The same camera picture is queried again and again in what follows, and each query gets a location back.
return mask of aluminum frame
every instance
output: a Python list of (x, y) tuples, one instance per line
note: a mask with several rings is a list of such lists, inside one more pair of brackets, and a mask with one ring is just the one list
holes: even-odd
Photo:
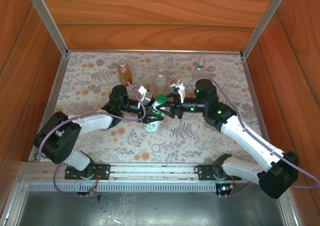
[[(132, 183), (132, 184), (173, 184), (177, 186), (192, 185), (198, 186), (198, 175), (194, 172), (194, 164), (161, 164), (161, 163), (110, 163), (111, 176), (108, 181), (101, 181), (101, 184)], [(27, 192), (32, 189), (30, 185), (38, 182), (48, 184), (52, 182), (52, 177), (56, 165), (50, 162), (22, 162), (16, 181), (11, 189), (6, 207), (0, 219), (0, 226), (16, 225), (19, 220), (24, 200)], [(60, 169), (57, 178), (58, 184), (72, 183), (93, 183), (94, 181), (73, 181), (64, 179), (64, 169)], [(220, 181), (201, 182), (204, 186), (220, 183)], [(246, 180), (238, 181), (237, 184), (245, 184)], [(47, 187), (42, 187), (39, 191), (45, 191)], [(301, 222), (297, 217), (295, 204), (292, 201), (290, 191), (285, 192), (279, 199), (280, 208), (283, 214), (283, 223), (288, 226), (300, 226)]]
[(205, 54), (205, 55), (241, 55), (240, 51), (217, 50), (69, 50), (69, 52), (104, 52), (104, 53), (158, 53), (158, 54)]
[(271, 0), (269, 6), (267, 7), (266, 11), (264, 12), (263, 16), (261, 17), (260, 21), (254, 28), (248, 42), (246, 43), (243, 49), (243, 58), (247, 59), (250, 52), (252, 51), (253, 47), (255, 46), (256, 42), (258, 41), (259, 37), (261, 36), (262, 32), (266, 28), (267, 24), (269, 23), (271, 17), (274, 15), (274, 12), (278, 8), (279, 4), (282, 0)]
[(45, 4), (44, 0), (31, 0), (33, 5), (35, 6), (36, 10), (38, 11), (42, 21), (44, 22), (45, 26), (47, 27), (51, 37), (55, 41), (58, 49), (60, 50), (61, 54), (66, 56), (68, 52), (68, 47), (63, 39), (57, 24), (55, 23), (47, 5)]

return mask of clear glass bottle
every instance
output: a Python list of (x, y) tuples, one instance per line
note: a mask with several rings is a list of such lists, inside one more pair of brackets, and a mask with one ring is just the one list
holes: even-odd
[(156, 73), (154, 80), (154, 96), (157, 97), (160, 94), (166, 94), (167, 78), (164, 70), (160, 69)]
[(205, 74), (205, 59), (199, 58), (198, 63), (194, 65), (192, 78), (195, 79), (198, 75)]
[[(164, 113), (158, 111), (156, 109), (156, 106), (158, 105), (162, 105), (162, 104), (165, 104), (166, 102), (168, 101), (168, 98), (165, 96), (165, 95), (158, 95), (158, 97), (156, 98), (156, 101), (152, 104), (151, 106), (151, 111), (154, 112), (154, 113), (157, 113), (159, 115), (162, 115), (162, 116), (165, 116)], [(160, 124), (162, 123), (162, 120), (160, 121), (154, 121), (154, 122), (151, 122), (151, 123), (148, 123), (148, 124), (145, 124), (144, 127), (146, 130), (148, 130), (149, 132), (155, 132), (158, 130)]]
[(117, 66), (117, 71), (121, 85), (125, 87), (128, 87), (129, 84), (132, 85), (130, 66), (126, 64), (125, 61), (120, 61), (119, 65)]

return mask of metal bracket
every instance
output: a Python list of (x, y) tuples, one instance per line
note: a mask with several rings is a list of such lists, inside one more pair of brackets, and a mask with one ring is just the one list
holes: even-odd
[(221, 195), (229, 195), (232, 192), (232, 189), (234, 187), (232, 184), (215, 184), (215, 189), (216, 189), (216, 194), (221, 196)]
[[(98, 172), (99, 180), (109, 180), (110, 176), (110, 165), (108, 164), (95, 164), (94, 170)], [(83, 180), (81, 178), (79, 171), (74, 167), (67, 166), (65, 170), (64, 179), (66, 180)], [(96, 180), (97, 175), (94, 174), (91, 180)]]

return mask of floral pattern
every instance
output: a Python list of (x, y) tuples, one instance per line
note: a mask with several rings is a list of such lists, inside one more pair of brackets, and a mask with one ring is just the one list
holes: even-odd
[[(165, 70), (168, 82), (175, 78), (189, 82), (199, 57), (206, 59), (206, 74), (217, 80), (246, 123), (260, 133), (238, 55), (72, 52), (55, 110), (78, 115), (101, 109), (119, 84), (117, 65), (121, 60), (130, 65), (133, 84), (128, 94), (134, 98), (133, 86), (154, 91), (158, 69)], [(188, 87), (186, 96), (193, 97), (193, 90), (194, 85)], [(218, 96), (226, 102), (219, 91)], [(129, 113), (124, 116), (137, 117)], [(197, 131), (191, 129), (192, 124), (198, 125)], [(102, 162), (212, 163), (223, 153), (254, 161), (234, 140), (209, 126), (200, 113), (184, 113), (181, 120), (165, 117), (156, 133), (148, 132), (141, 123), (121, 121), (114, 128), (81, 135), (75, 147)]]

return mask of wooden panel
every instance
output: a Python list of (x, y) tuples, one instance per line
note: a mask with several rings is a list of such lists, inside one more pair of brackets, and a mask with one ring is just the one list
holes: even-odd
[(37, 134), (47, 101), (55, 80), (61, 54), (54, 41), (44, 47), (42, 63), (33, 71), (36, 76), (32, 92), (28, 95), (28, 101), (21, 109), (22, 117), (16, 125), (13, 141), (10, 143), (10, 151), (7, 153), (0, 168), (1, 197), (0, 206), (6, 202), (6, 197), (16, 177), (20, 161), (27, 160), (33, 146), (34, 136)]
[(0, 214), (32, 147), (61, 54), (30, 0), (0, 0)]
[[(294, 151), (297, 153), (297, 147), (294, 146), (281, 112), (259, 44), (254, 46), (247, 62), (270, 142), (285, 152)], [(306, 176), (299, 174), (299, 178), (295, 184), (307, 185), (306, 178)], [(298, 204), (299, 214), (304, 218), (304, 222), (306, 223), (305, 219), (308, 218), (314, 220), (314, 222), (320, 221), (320, 215), (316, 207), (317, 204), (314, 201), (314, 192), (312, 190), (293, 188), (291, 191)]]
[(30, 0), (0, 0), (0, 73), (31, 9)]
[(170, 25), (61, 25), (70, 49), (242, 50), (251, 29)]
[[(11, 109), (10, 111), (0, 111), (2, 146), (7, 146), (12, 140), (37, 77), (35, 70), (41, 65), (42, 56), (50, 38), (49, 34), (44, 34), (46, 27), (34, 7), (22, 31), (23, 33), (0, 76), (1, 105), (3, 109)], [(4, 154), (0, 154), (0, 162), (3, 157)]]
[(270, 2), (270, 0), (44, 1), (66, 38), (65, 42), (69, 49), (231, 51), (243, 50), (249, 39), (248, 35), (252, 33)]
[[(319, 10), (320, 0), (283, 0), (247, 60), (271, 142), (295, 151), (299, 165), (317, 178)], [(296, 184), (315, 183), (299, 174)], [(320, 189), (292, 193), (303, 225), (320, 225)]]
[(57, 24), (194, 24), (254, 28), (270, 0), (45, 0)]
[(286, 152), (294, 150), (258, 44), (252, 49), (247, 62), (270, 143)]
[(277, 12), (320, 107), (320, 0), (283, 0)]

